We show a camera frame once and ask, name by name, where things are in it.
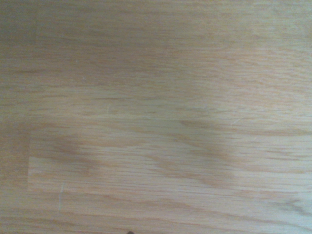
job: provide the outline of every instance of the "wooden table top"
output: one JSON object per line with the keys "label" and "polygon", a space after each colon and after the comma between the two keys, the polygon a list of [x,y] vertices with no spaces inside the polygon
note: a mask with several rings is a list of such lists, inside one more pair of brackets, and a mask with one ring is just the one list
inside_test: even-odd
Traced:
{"label": "wooden table top", "polygon": [[0,233],[311,234],[312,2],[0,1]]}

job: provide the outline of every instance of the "light oak wood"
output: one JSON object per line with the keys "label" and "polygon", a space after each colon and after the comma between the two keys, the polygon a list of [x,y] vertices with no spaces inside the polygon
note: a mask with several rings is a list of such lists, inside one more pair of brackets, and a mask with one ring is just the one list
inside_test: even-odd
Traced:
{"label": "light oak wood", "polygon": [[0,232],[312,233],[310,1],[0,1]]}

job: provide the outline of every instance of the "wood grain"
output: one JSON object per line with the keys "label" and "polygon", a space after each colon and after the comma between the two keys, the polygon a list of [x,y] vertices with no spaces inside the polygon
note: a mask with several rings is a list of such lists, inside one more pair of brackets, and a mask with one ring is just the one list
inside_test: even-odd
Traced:
{"label": "wood grain", "polygon": [[310,1],[0,6],[0,233],[312,233]]}

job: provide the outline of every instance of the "scratch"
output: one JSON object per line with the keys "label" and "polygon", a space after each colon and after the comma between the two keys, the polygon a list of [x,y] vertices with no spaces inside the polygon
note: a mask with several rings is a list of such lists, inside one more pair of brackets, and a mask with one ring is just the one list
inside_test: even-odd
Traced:
{"label": "scratch", "polygon": [[242,120],[242,119],[240,118],[240,119],[236,120],[234,123],[231,123],[231,125],[236,124],[236,123],[238,123],[238,122],[241,121],[241,120]]}
{"label": "scratch", "polygon": [[60,211],[61,205],[62,205],[62,193],[63,193],[63,191],[64,191],[64,186],[65,186],[65,183],[63,183],[62,189],[60,190],[60,193],[59,193],[59,195],[58,195],[58,198],[59,198],[58,210],[59,210],[59,211]]}

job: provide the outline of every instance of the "wooden surface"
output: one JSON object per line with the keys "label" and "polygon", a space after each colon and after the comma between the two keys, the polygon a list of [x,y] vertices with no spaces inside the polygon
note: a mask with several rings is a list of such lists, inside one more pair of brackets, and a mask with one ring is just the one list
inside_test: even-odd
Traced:
{"label": "wooden surface", "polygon": [[0,0],[0,233],[311,234],[312,3]]}

